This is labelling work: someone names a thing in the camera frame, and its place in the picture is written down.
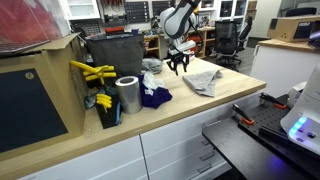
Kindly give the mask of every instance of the silver tape roll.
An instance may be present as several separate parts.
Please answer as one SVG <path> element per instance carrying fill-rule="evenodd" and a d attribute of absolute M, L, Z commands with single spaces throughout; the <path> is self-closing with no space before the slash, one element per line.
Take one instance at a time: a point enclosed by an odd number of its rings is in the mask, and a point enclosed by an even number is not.
<path fill-rule="evenodd" d="M 139 80 L 135 76 L 126 76 L 116 81 L 120 104 L 123 112 L 134 114 L 142 109 Z"/>

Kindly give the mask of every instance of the drawer handle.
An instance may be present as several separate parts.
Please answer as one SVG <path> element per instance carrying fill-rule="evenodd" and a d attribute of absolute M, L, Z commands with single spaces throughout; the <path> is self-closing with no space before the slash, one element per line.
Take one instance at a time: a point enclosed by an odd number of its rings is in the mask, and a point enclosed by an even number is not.
<path fill-rule="evenodd" d="M 204 145 L 204 146 L 207 146 L 207 145 L 209 145 L 210 143 L 209 143 L 209 141 L 204 140 L 204 141 L 201 141 L 201 144 Z"/>
<path fill-rule="evenodd" d="M 215 155 L 214 151 L 211 151 L 209 154 L 199 157 L 201 161 L 205 161 L 207 159 L 212 158 Z"/>
<path fill-rule="evenodd" d="M 200 169 L 197 169 L 197 171 L 201 174 L 205 171 L 207 171 L 208 169 L 212 168 L 212 165 L 211 163 L 209 163 L 207 166 L 203 167 L 203 168 L 200 168 Z"/>

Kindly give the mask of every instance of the gray cloth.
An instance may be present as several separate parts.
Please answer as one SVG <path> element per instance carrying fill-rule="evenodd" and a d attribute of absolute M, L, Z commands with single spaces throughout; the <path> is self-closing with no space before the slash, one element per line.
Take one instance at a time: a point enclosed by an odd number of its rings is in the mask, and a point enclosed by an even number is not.
<path fill-rule="evenodd" d="M 214 97 L 215 79 L 221 77 L 222 73 L 217 70 L 183 76 L 183 80 L 193 91 L 199 95 Z"/>
<path fill-rule="evenodd" d="M 162 61 L 156 58 L 142 59 L 142 71 L 150 71 L 152 74 L 157 74 L 162 71 Z"/>

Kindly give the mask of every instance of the yellow tool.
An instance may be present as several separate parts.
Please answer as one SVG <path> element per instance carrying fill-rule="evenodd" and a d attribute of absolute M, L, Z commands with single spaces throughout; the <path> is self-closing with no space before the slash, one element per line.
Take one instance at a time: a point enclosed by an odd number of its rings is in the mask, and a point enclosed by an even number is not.
<path fill-rule="evenodd" d="M 105 94 L 97 94 L 97 104 L 100 104 L 104 107 L 104 110 L 107 112 L 107 108 L 111 108 L 111 97 Z"/>
<path fill-rule="evenodd" d="M 91 81 L 91 80 L 100 78 L 101 84 L 104 85 L 103 78 L 117 76 L 115 72 L 105 72 L 105 71 L 113 71 L 114 70 L 113 66 L 105 65 L 105 66 L 99 66 L 94 68 L 74 60 L 71 60 L 70 64 L 84 70 L 83 75 L 85 76 L 86 81 Z"/>

